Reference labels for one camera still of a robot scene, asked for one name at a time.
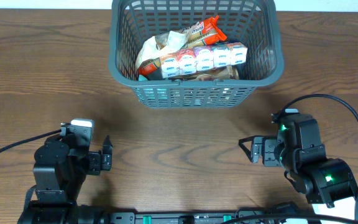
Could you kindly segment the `Kleenex tissue multipack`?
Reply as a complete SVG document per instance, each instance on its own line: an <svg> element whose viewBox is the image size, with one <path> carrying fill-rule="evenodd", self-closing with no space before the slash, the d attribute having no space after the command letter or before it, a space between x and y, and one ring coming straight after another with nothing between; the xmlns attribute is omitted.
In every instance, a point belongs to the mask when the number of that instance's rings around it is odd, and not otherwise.
<svg viewBox="0 0 358 224"><path fill-rule="evenodd" d="M159 58L162 78L192 75L247 60L248 48L241 42L181 49Z"/></svg>

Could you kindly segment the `gold coffee bag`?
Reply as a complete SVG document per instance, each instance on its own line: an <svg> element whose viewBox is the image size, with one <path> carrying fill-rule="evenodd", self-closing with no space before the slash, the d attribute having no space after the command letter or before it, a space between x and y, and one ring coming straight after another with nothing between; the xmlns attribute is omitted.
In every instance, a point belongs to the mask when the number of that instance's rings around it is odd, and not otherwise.
<svg viewBox="0 0 358 224"><path fill-rule="evenodd" d="M182 75L171 77L170 80L182 81L214 81L214 80L238 80L239 73L236 67L226 66L202 72L196 72L191 75Z"/></svg>

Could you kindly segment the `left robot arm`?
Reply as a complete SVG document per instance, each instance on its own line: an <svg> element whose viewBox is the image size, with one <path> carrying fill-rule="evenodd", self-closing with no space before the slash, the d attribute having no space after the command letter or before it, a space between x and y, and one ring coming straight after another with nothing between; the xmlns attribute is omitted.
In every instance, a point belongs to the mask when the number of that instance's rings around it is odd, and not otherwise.
<svg viewBox="0 0 358 224"><path fill-rule="evenodd" d="M109 223L102 208L78 205L87 175L99 175L112 167L113 146L105 138L100 150L90 151L94 122L74 119L63 123L34 154L35 185L25 196L19 223Z"/></svg>

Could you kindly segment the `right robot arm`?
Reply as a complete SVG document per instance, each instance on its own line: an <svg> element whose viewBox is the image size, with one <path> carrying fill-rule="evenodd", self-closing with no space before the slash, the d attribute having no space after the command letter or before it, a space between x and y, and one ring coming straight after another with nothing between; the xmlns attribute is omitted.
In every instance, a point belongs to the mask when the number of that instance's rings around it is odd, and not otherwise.
<svg viewBox="0 0 358 224"><path fill-rule="evenodd" d="M358 186L349 165L328 158L318 122L310 114L286 109L274 114L278 125L274 136L255 135L238 144L252 163L262 159L265 167L282 167L293 188L310 204L334 208L335 202L356 199Z"/></svg>

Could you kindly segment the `teal wipes packet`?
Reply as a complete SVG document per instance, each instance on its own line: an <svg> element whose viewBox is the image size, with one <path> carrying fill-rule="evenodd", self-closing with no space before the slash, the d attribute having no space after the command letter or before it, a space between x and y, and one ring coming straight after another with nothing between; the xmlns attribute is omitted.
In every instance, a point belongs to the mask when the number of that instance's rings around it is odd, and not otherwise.
<svg viewBox="0 0 358 224"><path fill-rule="evenodd" d="M160 100L167 100L168 99L168 91L166 88L145 88L144 93L150 99L160 99Z"/></svg>

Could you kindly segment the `white brown snack bag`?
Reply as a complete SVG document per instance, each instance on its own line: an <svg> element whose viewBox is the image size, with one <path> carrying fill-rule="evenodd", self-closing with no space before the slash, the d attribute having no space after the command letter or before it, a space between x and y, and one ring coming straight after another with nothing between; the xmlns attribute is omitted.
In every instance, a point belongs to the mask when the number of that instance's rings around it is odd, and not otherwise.
<svg viewBox="0 0 358 224"><path fill-rule="evenodd" d="M142 63L150 59L177 52L188 42L193 30L191 27L171 30L147 39L138 53L135 68L138 69Z"/></svg>

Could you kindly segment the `orange spaghetti packet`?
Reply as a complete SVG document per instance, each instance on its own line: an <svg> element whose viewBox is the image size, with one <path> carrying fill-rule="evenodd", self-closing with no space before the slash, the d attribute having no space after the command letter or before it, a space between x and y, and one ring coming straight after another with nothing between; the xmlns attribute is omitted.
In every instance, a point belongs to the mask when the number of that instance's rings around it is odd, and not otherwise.
<svg viewBox="0 0 358 224"><path fill-rule="evenodd" d="M219 16L210 17L192 25L191 28L194 28L194 30L191 33L188 42L181 49L213 45L219 41L225 41L227 36L217 27L218 19ZM137 70L141 75L147 76L160 67L158 61L159 58L145 61Z"/></svg>

